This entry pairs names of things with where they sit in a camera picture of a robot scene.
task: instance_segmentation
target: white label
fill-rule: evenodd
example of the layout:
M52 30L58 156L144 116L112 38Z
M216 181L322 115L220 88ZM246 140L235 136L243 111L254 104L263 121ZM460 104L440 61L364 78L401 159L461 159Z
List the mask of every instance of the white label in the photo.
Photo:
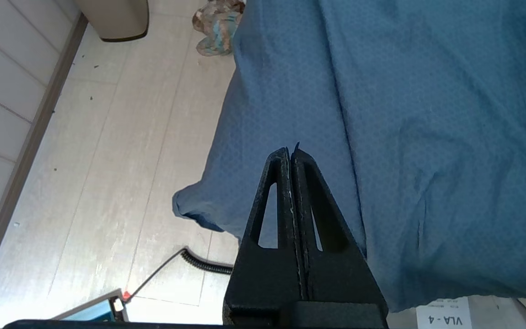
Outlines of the white label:
M472 329L468 297L434 300L416 313L419 329Z

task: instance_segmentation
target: coiled cable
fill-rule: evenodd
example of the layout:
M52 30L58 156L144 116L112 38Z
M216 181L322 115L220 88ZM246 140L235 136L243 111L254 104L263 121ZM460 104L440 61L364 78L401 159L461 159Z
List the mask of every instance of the coiled cable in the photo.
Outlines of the coiled cable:
M142 284L140 284L140 286L132 294L127 296L127 292L126 292L125 296L123 296L125 298L123 300L124 304L128 304L129 302L131 302L131 299L134 298L136 296L136 294L138 294L138 292L140 292L140 290L151 279L153 279L153 277L157 273L159 273L159 271L161 271L161 269L163 267L165 267L169 262L171 262L179 254L182 255L182 258L186 262L188 262L188 264L196 267L197 269L201 269L203 271L210 271L210 272L213 272L213 273L225 274L225 275L230 275L230 273L232 272L232 266L210 263L207 260L203 260L202 258L199 258L198 256L194 255L190 251L190 249L188 249L188 247L184 247L184 248L181 248L180 250L178 250L175 254L173 254L169 258L167 258L167 260L165 262L163 262L161 265L159 265L159 267L155 271L153 271L153 273L151 275L149 275L149 277Z

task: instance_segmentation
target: white wall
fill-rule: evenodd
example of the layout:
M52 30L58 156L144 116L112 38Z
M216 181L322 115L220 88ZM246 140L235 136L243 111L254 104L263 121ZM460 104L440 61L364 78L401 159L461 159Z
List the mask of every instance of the white wall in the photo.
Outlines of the white wall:
M0 0L0 202L79 13L73 0Z

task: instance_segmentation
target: tiled floor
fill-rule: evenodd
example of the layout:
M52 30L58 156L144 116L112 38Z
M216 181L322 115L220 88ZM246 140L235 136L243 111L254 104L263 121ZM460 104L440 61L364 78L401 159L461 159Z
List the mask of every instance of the tiled floor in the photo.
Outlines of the tiled floor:
M86 30L0 248L0 327L132 291L184 245L234 262L234 237L171 207L200 179L234 71L232 57L194 49L201 2L151 2L148 35L133 42ZM130 320L221 323L227 283L176 260L129 304Z

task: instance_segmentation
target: black coiled cable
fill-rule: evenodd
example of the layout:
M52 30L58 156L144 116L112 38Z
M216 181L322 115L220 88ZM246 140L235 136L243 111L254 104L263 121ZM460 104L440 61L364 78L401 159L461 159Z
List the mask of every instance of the black coiled cable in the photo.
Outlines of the black coiled cable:
M128 297L125 296L125 300L123 301L125 304L128 304L128 302L131 302L131 299L135 297L135 295L159 272L163 267L165 267L171 260L176 258L179 254L182 254L182 258L188 264L196 267L197 269L201 269L203 271L211 271L213 273L219 273L219 274L225 274L230 275L232 272L232 266L228 265L221 265L221 264L213 264L209 263L206 260L203 260L202 258L199 258L198 256L195 256L188 247L181 248L178 250L175 254L170 256L170 258L167 258L165 262L163 262L159 267L151 274L149 277Z

